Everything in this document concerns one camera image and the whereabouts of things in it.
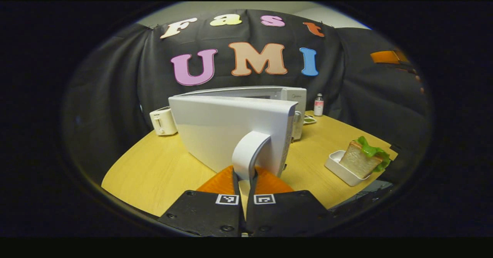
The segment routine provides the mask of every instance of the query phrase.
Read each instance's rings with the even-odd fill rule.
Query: screw
[[[225,232],[229,232],[229,231],[233,231],[234,228],[232,226],[229,226],[229,225],[223,225],[223,226],[221,226],[221,230],[225,231]]]
[[[261,227],[259,228],[259,230],[260,230],[260,231],[262,231],[262,232],[268,232],[268,231],[270,231],[271,229],[272,229],[272,228],[271,228],[270,226],[268,226],[268,225],[264,225],[264,226],[261,226]]]

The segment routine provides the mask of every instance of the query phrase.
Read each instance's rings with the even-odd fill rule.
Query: sandwich
[[[380,147],[369,146],[365,137],[361,136],[349,143],[339,163],[359,178],[365,179],[372,172],[381,172],[387,168],[390,162],[388,153]]]

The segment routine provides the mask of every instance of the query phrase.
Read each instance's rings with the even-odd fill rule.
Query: microwave
[[[301,130],[305,119],[307,102],[307,90],[304,88],[285,86],[245,86],[196,90],[178,96],[183,95],[250,97],[298,102],[295,106],[291,137],[293,141],[301,139]]]

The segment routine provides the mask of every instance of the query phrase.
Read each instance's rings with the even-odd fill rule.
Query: bread slice
[[[365,179],[382,161],[377,155],[368,158],[361,151],[361,144],[351,141],[339,163],[359,178]]]

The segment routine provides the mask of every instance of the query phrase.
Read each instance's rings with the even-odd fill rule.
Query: lettuce
[[[373,147],[368,144],[366,141],[365,137],[361,136],[357,140],[354,140],[355,142],[361,144],[361,151],[365,153],[367,157],[373,157],[375,155],[380,156],[383,158],[383,161],[377,165],[377,167],[373,170],[373,172],[381,172],[382,170],[386,169],[389,166],[389,163],[391,162],[391,159],[389,157],[389,154],[385,152],[383,149],[380,147]]]

